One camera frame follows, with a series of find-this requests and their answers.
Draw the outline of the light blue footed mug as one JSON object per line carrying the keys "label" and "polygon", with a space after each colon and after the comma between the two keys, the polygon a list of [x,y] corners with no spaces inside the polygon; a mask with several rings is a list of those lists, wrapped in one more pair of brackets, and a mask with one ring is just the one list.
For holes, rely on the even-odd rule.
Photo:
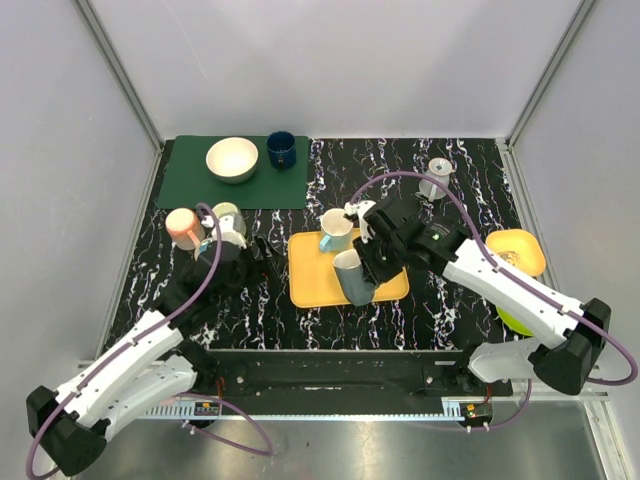
{"label": "light blue footed mug", "polygon": [[428,202],[434,202],[446,197],[441,186],[448,187],[450,178],[455,172],[452,162],[445,158],[433,158],[427,165],[425,176],[419,182],[419,192]]}

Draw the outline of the white mug blue handle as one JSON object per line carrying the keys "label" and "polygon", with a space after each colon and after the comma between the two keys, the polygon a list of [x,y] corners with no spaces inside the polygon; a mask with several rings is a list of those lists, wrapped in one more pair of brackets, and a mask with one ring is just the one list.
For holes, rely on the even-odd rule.
{"label": "white mug blue handle", "polygon": [[320,218],[321,240],[319,250],[322,253],[341,252],[351,246],[354,223],[342,208],[327,210]]}

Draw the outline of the light green mug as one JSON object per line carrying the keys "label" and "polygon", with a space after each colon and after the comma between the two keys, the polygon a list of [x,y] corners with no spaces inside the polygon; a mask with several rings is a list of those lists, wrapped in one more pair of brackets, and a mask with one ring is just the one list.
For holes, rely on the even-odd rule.
{"label": "light green mug", "polygon": [[218,219],[222,233],[234,231],[242,236],[247,234],[244,217],[238,206],[231,202],[221,202],[212,208],[212,212]]}

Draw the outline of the white interior grey mug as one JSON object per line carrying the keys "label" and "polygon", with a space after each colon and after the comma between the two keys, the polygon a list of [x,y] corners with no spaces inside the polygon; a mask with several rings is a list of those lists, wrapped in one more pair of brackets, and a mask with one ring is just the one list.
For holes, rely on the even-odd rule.
{"label": "white interior grey mug", "polygon": [[355,306],[363,306],[373,301],[375,285],[367,282],[364,270],[355,249],[338,253],[333,260],[340,288],[346,300]]}

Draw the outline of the pink mug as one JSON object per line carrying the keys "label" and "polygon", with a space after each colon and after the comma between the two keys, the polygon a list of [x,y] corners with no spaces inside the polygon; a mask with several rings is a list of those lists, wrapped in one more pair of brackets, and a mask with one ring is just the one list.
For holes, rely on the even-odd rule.
{"label": "pink mug", "polygon": [[188,208],[172,210],[166,217],[165,228],[173,243],[184,251],[198,249],[205,239],[204,227],[196,213]]}

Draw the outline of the orange interior blue mug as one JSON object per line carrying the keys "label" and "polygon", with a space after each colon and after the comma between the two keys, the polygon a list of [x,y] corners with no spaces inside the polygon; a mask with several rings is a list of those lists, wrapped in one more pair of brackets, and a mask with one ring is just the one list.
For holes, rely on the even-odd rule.
{"label": "orange interior blue mug", "polygon": [[210,247],[212,243],[211,238],[205,238],[194,250],[194,259],[198,260]]}

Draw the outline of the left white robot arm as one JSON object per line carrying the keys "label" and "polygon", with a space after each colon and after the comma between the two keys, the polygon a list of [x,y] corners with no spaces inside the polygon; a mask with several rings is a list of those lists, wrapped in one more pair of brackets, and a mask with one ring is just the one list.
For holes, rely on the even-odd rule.
{"label": "left white robot arm", "polygon": [[151,308],[99,359],[59,387],[39,386],[28,395],[30,449],[42,449],[56,472],[72,477],[161,401],[230,392],[219,360],[191,338],[220,302],[278,283],[284,264],[262,237],[245,247],[206,239],[197,259],[172,274]]}

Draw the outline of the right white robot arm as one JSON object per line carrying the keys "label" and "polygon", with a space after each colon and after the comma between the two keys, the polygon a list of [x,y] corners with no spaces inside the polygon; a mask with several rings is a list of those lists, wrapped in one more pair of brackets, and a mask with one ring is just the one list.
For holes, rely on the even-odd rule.
{"label": "right white robot arm", "polygon": [[473,291],[531,332],[526,340],[472,348],[453,374],[460,393],[476,396],[489,383],[514,378],[537,378],[566,395],[582,391],[606,344],[611,309],[605,302],[561,294],[487,251],[467,228],[443,218],[425,222],[394,198],[348,203],[345,211],[363,229],[354,248],[366,281],[380,286],[404,269],[427,270]]}

